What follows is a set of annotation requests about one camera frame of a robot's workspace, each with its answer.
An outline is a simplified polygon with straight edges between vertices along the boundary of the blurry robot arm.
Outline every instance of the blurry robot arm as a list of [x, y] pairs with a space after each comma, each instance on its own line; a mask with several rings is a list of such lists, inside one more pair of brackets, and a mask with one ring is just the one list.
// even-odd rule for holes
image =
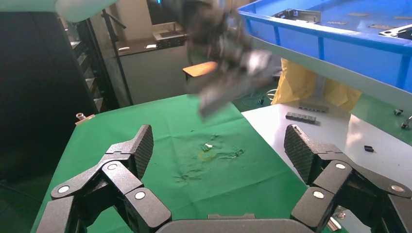
[[[162, 7], [186, 29], [189, 49], [218, 63], [215, 71], [188, 84], [188, 92], [200, 96], [201, 116], [272, 80], [277, 69], [272, 54], [252, 48], [236, 10], [225, 10], [218, 0], [163, 0]], [[234, 27], [229, 27], [229, 19]]]

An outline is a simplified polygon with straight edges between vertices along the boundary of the green tablecloth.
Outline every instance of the green tablecloth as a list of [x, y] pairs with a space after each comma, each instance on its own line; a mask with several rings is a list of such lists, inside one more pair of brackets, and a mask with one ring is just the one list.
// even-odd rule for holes
[[[174, 220], [245, 213], [289, 218], [306, 186], [233, 105], [205, 121], [197, 108], [197, 99], [178, 96], [98, 114], [77, 126], [32, 232], [56, 185], [97, 164], [110, 145], [133, 138], [142, 124], [151, 124], [154, 135], [143, 183], [171, 210]], [[212, 146], [209, 151], [206, 143]], [[130, 230], [109, 208], [88, 232]]]

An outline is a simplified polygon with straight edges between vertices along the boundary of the blue plastic bin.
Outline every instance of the blue plastic bin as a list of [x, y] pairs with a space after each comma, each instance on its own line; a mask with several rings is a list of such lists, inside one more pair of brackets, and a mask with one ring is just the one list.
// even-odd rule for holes
[[[310, 24], [271, 17], [289, 8], [321, 11], [322, 20]], [[239, 8], [239, 13], [252, 36], [412, 93], [412, 42], [380, 36], [385, 30], [369, 27], [412, 24], [394, 19], [412, 16], [412, 0], [259, 0]]]

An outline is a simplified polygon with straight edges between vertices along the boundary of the table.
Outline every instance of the table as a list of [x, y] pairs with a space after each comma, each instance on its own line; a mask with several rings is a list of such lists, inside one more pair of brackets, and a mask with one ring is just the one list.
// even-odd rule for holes
[[[55, 186], [95, 165], [110, 145], [131, 139], [142, 124], [151, 124], [154, 135], [153, 156], [142, 181], [171, 210], [174, 220], [245, 213], [289, 218], [306, 186], [233, 105], [202, 120], [198, 103], [196, 98], [178, 96], [98, 114], [78, 125], [32, 232]], [[213, 148], [200, 156], [205, 143]], [[109, 208], [88, 232], [130, 230]]]
[[[298, 102], [271, 105], [247, 112], [243, 116], [273, 148], [282, 160], [298, 175], [285, 153], [283, 142], [289, 124], [297, 124], [310, 138], [335, 144], [355, 163], [412, 188], [410, 167], [412, 147], [356, 116], [322, 99], [304, 100], [329, 107], [329, 112], [316, 113], [298, 109]], [[320, 126], [285, 119], [287, 112], [317, 117]], [[372, 146], [374, 153], [366, 152], [364, 145]], [[359, 220], [347, 214], [340, 221], [349, 232], [369, 232]]]
[[212, 70], [216, 69], [216, 67], [216, 62], [204, 62], [194, 66], [183, 68], [183, 72], [186, 75], [186, 82], [189, 80], [190, 77], [198, 77], [207, 74]]

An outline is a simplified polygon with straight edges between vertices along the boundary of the white wall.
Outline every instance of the white wall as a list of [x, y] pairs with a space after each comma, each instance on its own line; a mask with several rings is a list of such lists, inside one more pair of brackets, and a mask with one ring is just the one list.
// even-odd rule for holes
[[119, 0], [116, 3], [120, 20], [127, 27], [126, 40], [152, 37], [152, 22], [146, 0]]

